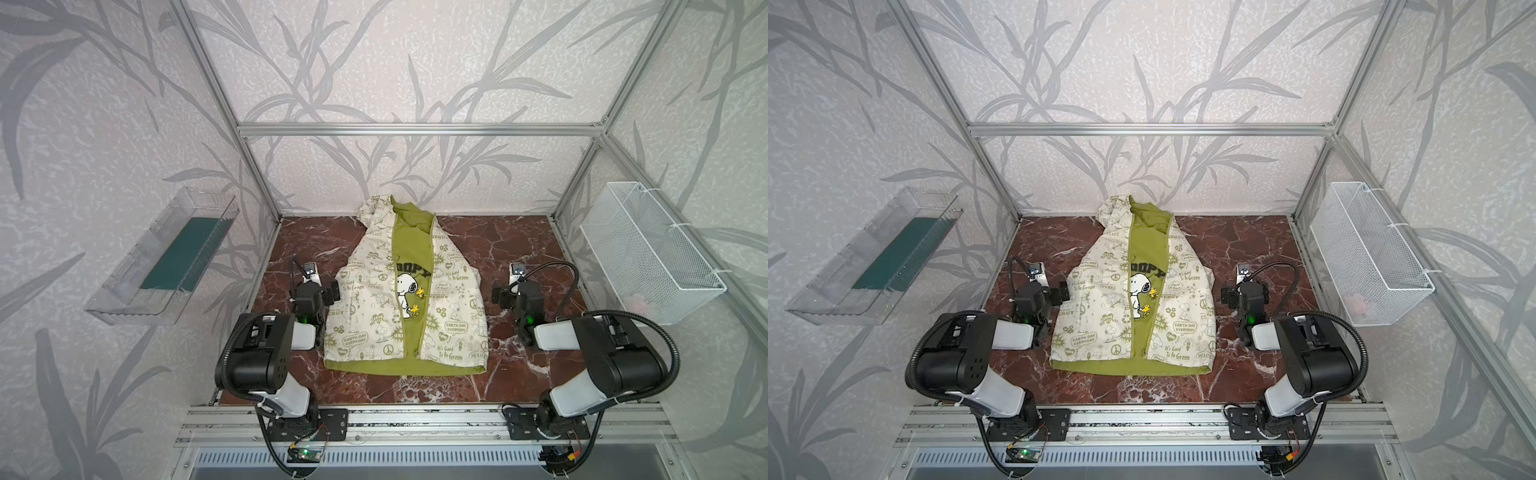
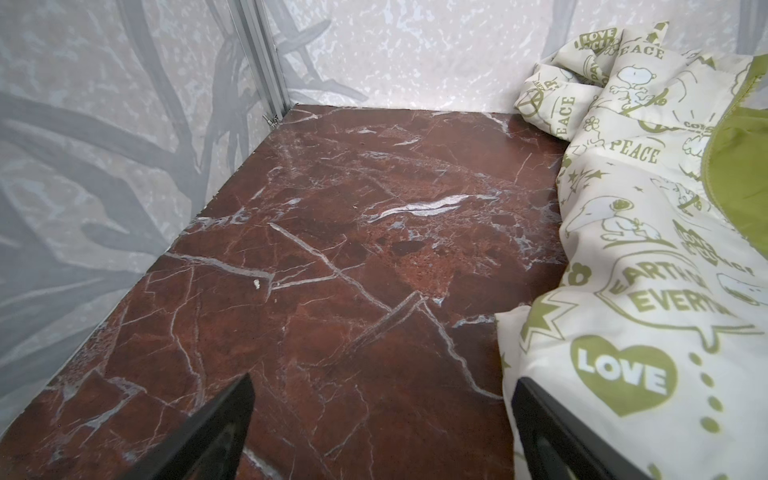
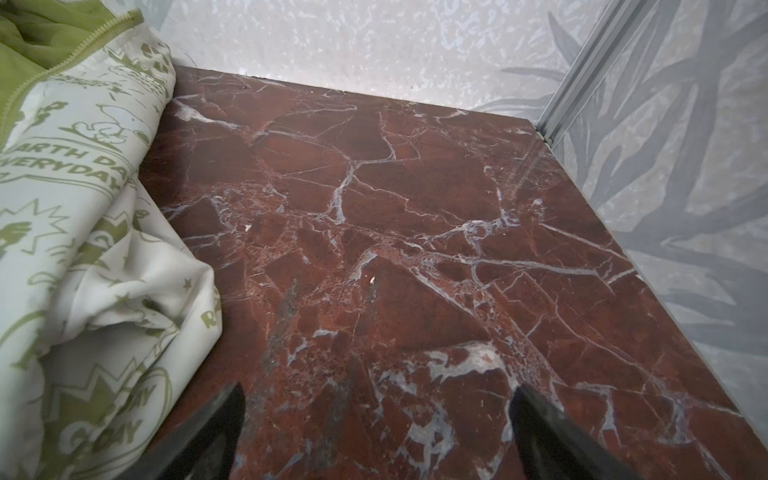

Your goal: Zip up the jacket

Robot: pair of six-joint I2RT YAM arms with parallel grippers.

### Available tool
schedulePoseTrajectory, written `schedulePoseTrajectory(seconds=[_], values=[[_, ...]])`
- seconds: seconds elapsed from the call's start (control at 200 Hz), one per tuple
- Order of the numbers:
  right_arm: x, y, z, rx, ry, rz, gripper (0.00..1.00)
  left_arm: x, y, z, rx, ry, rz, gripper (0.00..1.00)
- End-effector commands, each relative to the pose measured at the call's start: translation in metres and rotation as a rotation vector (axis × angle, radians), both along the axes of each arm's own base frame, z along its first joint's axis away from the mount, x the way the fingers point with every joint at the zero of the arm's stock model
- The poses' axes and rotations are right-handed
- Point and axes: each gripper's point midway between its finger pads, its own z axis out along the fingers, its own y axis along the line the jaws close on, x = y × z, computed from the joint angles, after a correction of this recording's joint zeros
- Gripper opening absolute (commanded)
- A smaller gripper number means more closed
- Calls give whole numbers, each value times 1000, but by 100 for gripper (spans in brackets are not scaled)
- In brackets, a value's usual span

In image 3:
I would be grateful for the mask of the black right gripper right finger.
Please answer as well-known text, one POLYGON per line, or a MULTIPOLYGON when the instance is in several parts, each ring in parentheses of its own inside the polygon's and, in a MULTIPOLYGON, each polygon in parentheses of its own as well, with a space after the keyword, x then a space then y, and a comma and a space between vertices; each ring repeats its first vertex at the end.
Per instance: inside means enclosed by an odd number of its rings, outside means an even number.
POLYGON ((516 388, 509 407, 515 443, 529 479, 638 479, 530 385, 516 388))

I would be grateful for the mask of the white green printed jacket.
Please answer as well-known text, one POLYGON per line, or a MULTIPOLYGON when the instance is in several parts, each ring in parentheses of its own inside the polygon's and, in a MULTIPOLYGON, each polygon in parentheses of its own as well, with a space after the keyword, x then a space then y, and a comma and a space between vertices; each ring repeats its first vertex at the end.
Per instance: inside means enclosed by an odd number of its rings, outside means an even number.
POLYGON ((1 475, 112 479, 222 332, 139 179, 176 83, 138 10, 1 5, 1 475))

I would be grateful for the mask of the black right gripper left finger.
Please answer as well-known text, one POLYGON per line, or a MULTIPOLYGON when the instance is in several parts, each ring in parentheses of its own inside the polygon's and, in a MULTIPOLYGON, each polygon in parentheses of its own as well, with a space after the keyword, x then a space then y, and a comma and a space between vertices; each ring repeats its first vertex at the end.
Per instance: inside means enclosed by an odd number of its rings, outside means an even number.
POLYGON ((244 416, 245 395, 241 385, 228 385, 119 477, 227 479, 244 416))

